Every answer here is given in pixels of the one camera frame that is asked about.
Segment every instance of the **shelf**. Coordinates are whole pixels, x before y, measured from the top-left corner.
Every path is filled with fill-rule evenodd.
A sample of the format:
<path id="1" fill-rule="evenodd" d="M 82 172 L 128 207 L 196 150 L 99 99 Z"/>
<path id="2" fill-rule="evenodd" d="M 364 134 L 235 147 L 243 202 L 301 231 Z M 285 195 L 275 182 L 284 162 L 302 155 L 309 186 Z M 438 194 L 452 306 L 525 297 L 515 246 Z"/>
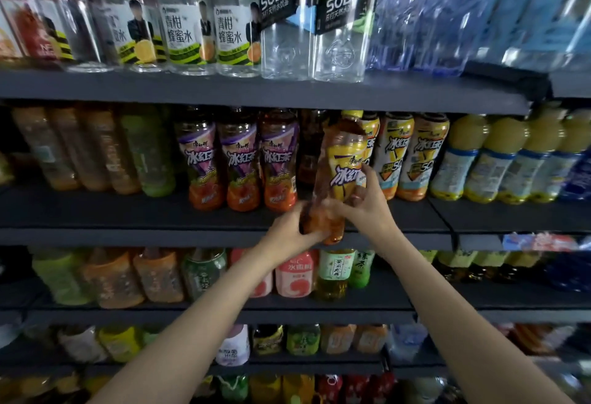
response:
<path id="1" fill-rule="evenodd" d="M 68 101 L 187 103 L 235 107 L 359 109 L 487 114 L 528 112 L 513 87 L 470 78 L 368 72 L 362 83 L 194 77 L 116 71 L 2 71 L 0 98 Z"/>

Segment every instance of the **iced tea bottle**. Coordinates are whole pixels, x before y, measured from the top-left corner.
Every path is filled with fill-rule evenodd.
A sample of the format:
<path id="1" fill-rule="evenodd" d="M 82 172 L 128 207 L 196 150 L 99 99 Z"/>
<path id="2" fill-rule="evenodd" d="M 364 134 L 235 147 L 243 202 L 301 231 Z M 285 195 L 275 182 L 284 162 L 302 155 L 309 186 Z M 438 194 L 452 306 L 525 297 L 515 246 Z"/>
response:
<path id="1" fill-rule="evenodd" d="M 261 119 L 265 205 L 273 211 L 288 211 L 297 202 L 296 150 L 299 129 L 296 115 L 284 108 L 270 110 Z"/>
<path id="2" fill-rule="evenodd" d="M 256 115 L 233 108 L 219 126 L 222 151 L 227 161 L 227 206 L 252 211 L 261 203 L 256 160 Z"/>
<path id="3" fill-rule="evenodd" d="M 344 218 L 330 218 L 321 206 L 327 197 L 342 202 L 352 194 L 367 147 L 367 135 L 359 124 L 364 112 L 344 110 L 340 120 L 325 129 L 312 206 L 305 227 L 307 232 L 330 231 L 324 243 L 332 245 L 343 238 Z"/>

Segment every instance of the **bottle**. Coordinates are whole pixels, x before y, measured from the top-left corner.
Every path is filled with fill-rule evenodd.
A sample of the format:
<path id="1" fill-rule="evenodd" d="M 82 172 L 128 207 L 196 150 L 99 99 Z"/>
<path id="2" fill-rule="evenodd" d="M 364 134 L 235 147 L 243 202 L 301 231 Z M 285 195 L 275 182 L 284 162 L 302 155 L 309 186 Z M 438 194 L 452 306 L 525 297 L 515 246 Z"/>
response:
<path id="1" fill-rule="evenodd" d="M 375 0 L 316 1 L 312 77 L 363 81 Z"/>
<path id="2" fill-rule="evenodd" d="M 418 202 L 427 194 L 435 158 L 449 130 L 449 120 L 443 113 L 420 113 L 410 141 L 408 156 L 400 171 L 396 196 Z"/>
<path id="3" fill-rule="evenodd" d="M 256 77 L 261 64 L 259 0 L 213 0 L 218 73 Z"/>
<path id="4" fill-rule="evenodd" d="M 541 110 L 539 117 L 528 122 L 529 138 L 503 176 L 500 201 L 520 205 L 527 200 L 537 171 L 565 137 L 560 123 L 565 114 L 564 109 L 547 107 Z"/>
<path id="5" fill-rule="evenodd" d="M 307 232 L 330 231 L 324 243 L 338 243 L 344 234 L 344 218 L 329 219 L 321 202 L 331 197 L 342 202 L 353 193 L 367 147 L 365 131 L 359 125 L 361 110 L 345 110 L 341 119 L 324 131 L 312 206 L 304 228 Z"/>
<path id="6" fill-rule="evenodd" d="M 256 161 L 256 117 L 233 108 L 218 124 L 227 163 L 227 205 L 234 211 L 252 211 L 261 203 Z"/>
<path id="7" fill-rule="evenodd" d="M 166 131 L 153 105 L 127 104 L 121 125 L 134 158 L 144 194 L 164 197 L 176 187 Z"/>
<path id="8" fill-rule="evenodd" d="M 373 168 L 386 200 L 396 195 L 404 154 L 413 129 L 414 119 L 410 113 L 387 112 L 382 118 Z"/>
<path id="9" fill-rule="evenodd" d="M 356 250 L 320 251 L 316 298 L 334 301 L 344 297 Z"/>
<path id="10" fill-rule="evenodd" d="M 529 128 L 521 120 L 505 117 L 492 123 L 491 132 L 468 174 L 464 195 L 476 203 L 491 203 L 497 197 L 507 168 L 528 137 Z"/>
<path id="11" fill-rule="evenodd" d="M 468 114 L 452 124 L 443 161 L 431 182 L 435 197 L 441 200 L 462 197 L 468 170 L 490 131 L 483 114 Z"/>
<path id="12" fill-rule="evenodd" d="M 43 107 L 13 108 L 12 117 L 51 187 L 56 191 L 78 189 L 78 176 L 46 110 Z"/>
<path id="13" fill-rule="evenodd" d="M 166 38 L 167 66 L 177 74 L 216 71 L 215 16 L 211 0 L 158 0 Z"/>
<path id="14" fill-rule="evenodd" d="M 102 153 L 77 110 L 74 107 L 58 107 L 48 109 L 47 112 L 66 145 L 83 186 L 94 192 L 109 190 L 111 181 Z"/>
<path id="15" fill-rule="evenodd" d="M 137 72 L 164 69 L 166 52 L 156 0 L 100 0 L 119 62 Z"/>
<path id="16" fill-rule="evenodd" d="M 312 0 L 261 0 L 261 74 L 308 79 L 316 7 Z"/>
<path id="17" fill-rule="evenodd" d="M 566 177 L 591 144 L 591 109 L 575 110 L 562 122 L 565 138 L 534 176 L 529 200 L 550 203 L 558 197 Z"/>
<path id="18" fill-rule="evenodd" d="M 261 154 L 265 205 L 289 211 L 297 202 L 296 158 L 299 125 L 286 109 L 273 109 L 261 118 Z"/>

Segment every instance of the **yellow juice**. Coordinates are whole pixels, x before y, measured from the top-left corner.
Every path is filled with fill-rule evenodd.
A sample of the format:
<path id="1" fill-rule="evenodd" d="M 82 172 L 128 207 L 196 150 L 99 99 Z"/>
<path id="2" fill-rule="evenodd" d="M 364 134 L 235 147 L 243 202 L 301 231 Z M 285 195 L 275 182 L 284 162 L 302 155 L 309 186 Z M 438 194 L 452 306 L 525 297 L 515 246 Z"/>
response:
<path id="1" fill-rule="evenodd" d="M 452 124 L 441 166 L 431 182 L 431 193 L 442 200 L 457 200 L 472 162 L 482 148 L 491 126 L 483 114 L 468 114 Z"/>
<path id="2" fill-rule="evenodd" d="M 528 137 L 529 129 L 523 121 L 511 117 L 495 121 L 468 175 L 464 195 L 473 202 L 491 203 L 507 168 Z"/>
<path id="3" fill-rule="evenodd" d="M 556 200 L 569 171 L 591 144 L 591 109 L 578 109 L 562 122 L 566 136 L 534 177 L 529 199 L 536 203 Z"/>

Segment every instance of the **juice bottle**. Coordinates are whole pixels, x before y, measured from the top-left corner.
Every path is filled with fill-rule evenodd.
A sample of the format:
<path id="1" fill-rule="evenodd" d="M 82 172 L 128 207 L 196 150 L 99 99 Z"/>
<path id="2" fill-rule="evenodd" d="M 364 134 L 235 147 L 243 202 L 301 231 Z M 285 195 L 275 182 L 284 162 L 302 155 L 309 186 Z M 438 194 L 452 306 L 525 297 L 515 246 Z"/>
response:
<path id="1" fill-rule="evenodd" d="M 286 109 L 274 109 L 261 118 L 261 154 L 265 205 L 277 212 L 289 211 L 297 202 L 296 150 L 299 125 Z"/>
<path id="2" fill-rule="evenodd" d="M 491 126 L 483 114 L 468 114 L 452 124 L 448 145 L 431 193 L 441 200 L 457 200 L 464 192 L 468 170 L 482 148 Z"/>
<path id="3" fill-rule="evenodd" d="M 78 189 L 78 176 L 45 109 L 14 108 L 12 117 L 51 187 L 56 191 Z"/>
<path id="4" fill-rule="evenodd" d="M 409 153 L 400 172 L 396 197 L 411 202 L 418 202 L 425 197 L 435 158 L 448 130 L 449 120 L 443 113 L 418 114 Z"/>
<path id="5" fill-rule="evenodd" d="M 388 112 L 382 118 L 373 168 L 386 200 L 396 195 L 404 154 L 413 129 L 414 119 L 410 113 Z"/>
<path id="6" fill-rule="evenodd" d="M 491 203 L 497 197 L 507 168 L 528 137 L 529 128 L 522 120 L 505 117 L 495 121 L 468 174 L 464 195 L 473 202 Z"/>
<path id="7" fill-rule="evenodd" d="M 566 136 L 534 176 L 529 200 L 550 203 L 582 153 L 591 144 L 591 109 L 575 110 L 562 122 Z"/>
<path id="8" fill-rule="evenodd" d="M 343 238 L 344 218 L 330 219 L 320 203 L 327 197 L 344 202 L 353 193 L 367 148 L 367 136 L 359 124 L 362 116 L 361 110 L 345 110 L 341 119 L 324 131 L 305 229 L 307 232 L 330 231 L 330 236 L 324 240 L 327 245 Z"/>
<path id="9" fill-rule="evenodd" d="M 531 193 L 534 176 L 544 160 L 556 150 L 565 138 L 560 121 L 566 110 L 545 107 L 539 117 L 529 121 L 529 139 L 518 153 L 499 187 L 499 200 L 509 205 L 524 203 Z"/>
<path id="10" fill-rule="evenodd" d="M 177 113 L 174 127 L 188 165 L 188 199 L 200 211 L 218 209 L 226 201 L 226 188 L 219 169 L 216 124 L 199 107 L 179 107 Z"/>
<path id="11" fill-rule="evenodd" d="M 218 125 L 227 162 L 227 205 L 234 211 L 252 211 L 261 203 L 256 162 L 256 117 L 233 108 Z"/>

